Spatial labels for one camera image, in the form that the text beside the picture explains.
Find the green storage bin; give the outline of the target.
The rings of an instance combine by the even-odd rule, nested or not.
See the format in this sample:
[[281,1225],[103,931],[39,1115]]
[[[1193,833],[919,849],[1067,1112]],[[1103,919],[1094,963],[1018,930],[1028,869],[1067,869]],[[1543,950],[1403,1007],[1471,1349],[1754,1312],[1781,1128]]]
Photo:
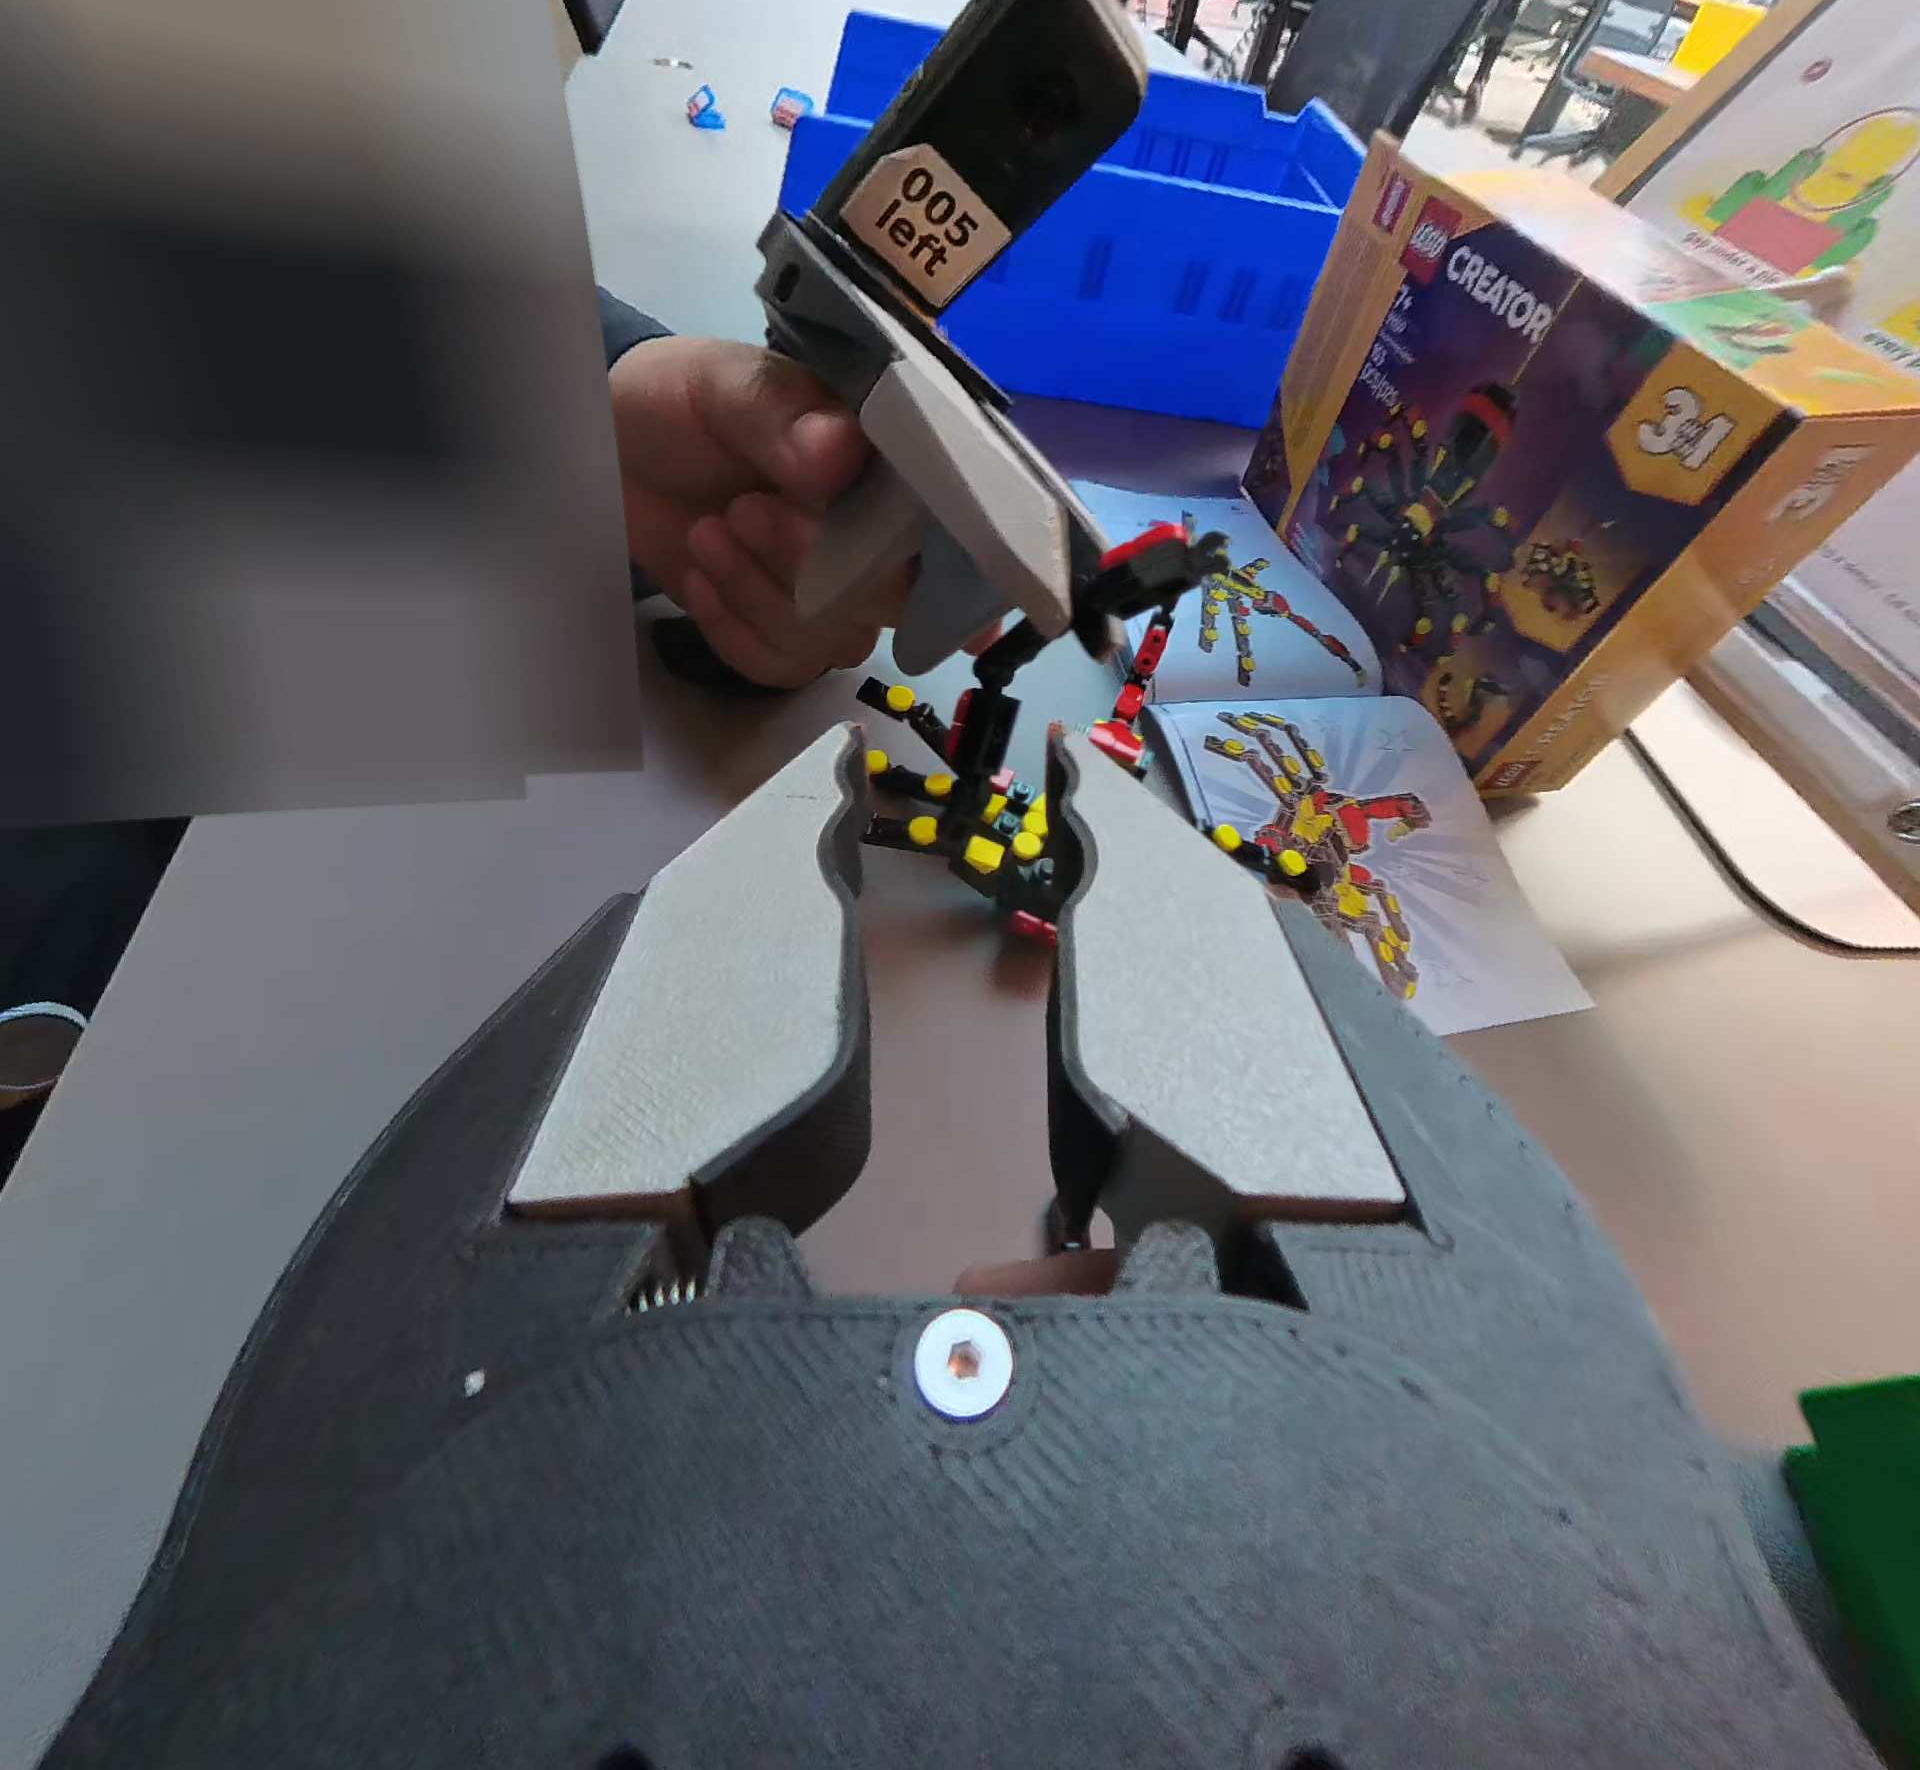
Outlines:
[[1818,1569],[1864,1672],[1869,1728],[1918,1764],[1918,1376],[1801,1393],[1784,1456]]

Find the person's left hand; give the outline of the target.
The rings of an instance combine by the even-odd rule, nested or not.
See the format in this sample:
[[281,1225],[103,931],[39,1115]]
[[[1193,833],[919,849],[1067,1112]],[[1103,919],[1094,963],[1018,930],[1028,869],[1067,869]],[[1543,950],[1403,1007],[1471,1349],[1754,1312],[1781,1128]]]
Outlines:
[[872,446],[804,364],[745,343],[652,339],[609,369],[635,569],[751,683],[799,689],[867,662],[907,594],[899,569],[841,619],[806,622],[804,560]]

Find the blue storage bin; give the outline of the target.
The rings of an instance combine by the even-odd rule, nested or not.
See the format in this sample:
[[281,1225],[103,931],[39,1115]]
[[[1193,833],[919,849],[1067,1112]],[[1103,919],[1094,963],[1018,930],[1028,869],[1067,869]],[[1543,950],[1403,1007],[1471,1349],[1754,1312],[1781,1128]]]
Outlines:
[[[784,199],[821,194],[940,36],[932,24],[848,15],[824,108],[794,130]],[[1340,212],[1365,160],[1366,147],[1322,102],[1283,113],[1248,84],[1152,73],[1138,121],[1099,165]]]
[[1011,396],[1265,424],[1366,147],[1324,102],[1151,78],[1136,124],[949,309]]

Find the silver round metal object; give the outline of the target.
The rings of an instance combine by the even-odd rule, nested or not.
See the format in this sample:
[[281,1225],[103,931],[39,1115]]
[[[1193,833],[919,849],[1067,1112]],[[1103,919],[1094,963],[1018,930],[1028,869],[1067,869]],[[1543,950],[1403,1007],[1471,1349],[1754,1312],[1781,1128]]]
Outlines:
[[46,1100],[72,1063],[88,1017],[82,1010],[39,999],[2,1010],[2,1110]]

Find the yellow storage bin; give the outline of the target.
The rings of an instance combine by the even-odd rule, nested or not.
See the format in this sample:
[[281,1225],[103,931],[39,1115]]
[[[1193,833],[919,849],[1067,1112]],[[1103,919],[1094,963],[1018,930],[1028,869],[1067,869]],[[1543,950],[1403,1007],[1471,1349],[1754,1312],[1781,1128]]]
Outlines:
[[1705,0],[1694,8],[1669,63],[1676,72],[1703,78],[1725,61],[1763,21],[1763,3]]

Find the plywood poster stand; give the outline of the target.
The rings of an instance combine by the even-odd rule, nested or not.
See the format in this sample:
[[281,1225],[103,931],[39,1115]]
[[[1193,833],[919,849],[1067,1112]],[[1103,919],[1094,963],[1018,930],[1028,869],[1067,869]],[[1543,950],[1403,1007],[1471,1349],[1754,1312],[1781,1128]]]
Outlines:
[[[1600,190],[1625,205],[1648,174],[1824,2],[1776,0],[1754,32],[1600,177]],[[1810,289],[1776,289],[1812,312]],[[1918,364],[1889,364],[1916,381]],[[1836,519],[1696,677],[1710,701],[1742,718],[1832,807],[1864,821],[1909,871],[1916,871],[1916,495],[1918,471],[1907,464],[1862,511]]]

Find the black yellow brick spider model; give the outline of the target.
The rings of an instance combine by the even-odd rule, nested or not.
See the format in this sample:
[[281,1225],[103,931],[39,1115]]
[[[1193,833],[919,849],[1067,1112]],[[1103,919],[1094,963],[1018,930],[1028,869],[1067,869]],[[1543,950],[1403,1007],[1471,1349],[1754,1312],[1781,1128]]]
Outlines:
[[928,773],[867,752],[868,782],[899,797],[907,812],[872,812],[862,841],[942,861],[973,892],[984,894],[1008,930],[1043,943],[1058,940],[1058,918],[1076,878],[1053,838],[1043,787],[1008,765],[1020,716],[1011,680],[1040,657],[1043,641],[1029,623],[999,637],[975,661],[975,683],[944,718],[907,683],[867,677],[859,701],[912,729],[938,759]]

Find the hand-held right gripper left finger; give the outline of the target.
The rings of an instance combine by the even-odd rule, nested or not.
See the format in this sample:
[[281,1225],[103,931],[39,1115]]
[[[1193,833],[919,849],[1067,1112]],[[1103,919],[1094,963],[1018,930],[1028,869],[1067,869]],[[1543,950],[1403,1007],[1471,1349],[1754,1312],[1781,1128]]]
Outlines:
[[872,1148],[867,737],[828,728],[658,871],[508,1191],[528,1220],[812,1230]]

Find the large spider instruction booklet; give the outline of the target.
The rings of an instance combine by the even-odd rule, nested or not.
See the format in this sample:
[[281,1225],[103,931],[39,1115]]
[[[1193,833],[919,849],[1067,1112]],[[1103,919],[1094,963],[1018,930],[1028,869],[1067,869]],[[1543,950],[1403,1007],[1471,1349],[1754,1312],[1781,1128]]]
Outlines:
[[1073,490],[1114,543],[1175,519],[1227,541],[1227,572],[1179,602],[1140,713],[1189,817],[1298,855],[1324,925],[1436,1036],[1584,1010],[1442,725],[1385,691],[1362,626],[1255,505]]

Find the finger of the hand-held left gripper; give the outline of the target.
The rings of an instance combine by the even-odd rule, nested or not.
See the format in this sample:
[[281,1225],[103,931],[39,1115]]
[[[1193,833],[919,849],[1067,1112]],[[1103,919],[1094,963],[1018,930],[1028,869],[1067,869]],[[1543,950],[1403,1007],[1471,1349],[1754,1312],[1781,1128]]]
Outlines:
[[973,557],[949,529],[925,525],[896,626],[896,664],[910,677],[923,675],[1011,611],[1050,627],[1050,533],[992,534],[984,554]]
[[897,354],[874,381],[859,421],[874,459],[859,485],[859,590],[917,565],[925,525],[954,534],[973,557],[986,538],[1050,533],[1050,629],[1068,622],[1068,558],[1105,534],[1009,418],[975,397],[938,360]]

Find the white instruction poster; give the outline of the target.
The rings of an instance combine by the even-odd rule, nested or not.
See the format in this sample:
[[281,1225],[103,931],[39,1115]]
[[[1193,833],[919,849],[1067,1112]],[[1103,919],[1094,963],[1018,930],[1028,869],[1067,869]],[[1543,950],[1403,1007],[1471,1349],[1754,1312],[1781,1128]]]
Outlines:
[[1625,205],[1918,364],[1918,0],[1826,0]]

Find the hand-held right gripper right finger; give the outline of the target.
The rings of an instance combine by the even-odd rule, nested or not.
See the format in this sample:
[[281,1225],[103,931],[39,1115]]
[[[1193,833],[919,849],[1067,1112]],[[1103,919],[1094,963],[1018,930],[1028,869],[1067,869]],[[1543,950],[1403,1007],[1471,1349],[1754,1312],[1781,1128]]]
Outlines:
[[1049,995],[1053,1234],[1107,1213],[1215,1240],[1397,1224],[1410,1197],[1283,907],[1164,799],[1065,729],[1049,812],[1073,883]]

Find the yellow purple toy set box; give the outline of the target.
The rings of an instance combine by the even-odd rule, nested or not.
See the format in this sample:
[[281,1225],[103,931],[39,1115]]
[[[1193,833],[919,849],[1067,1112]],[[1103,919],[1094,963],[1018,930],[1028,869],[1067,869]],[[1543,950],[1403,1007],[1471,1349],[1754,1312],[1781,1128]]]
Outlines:
[[1568,175],[1389,133],[1244,494],[1482,797],[1565,787],[1916,459],[1916,374]]

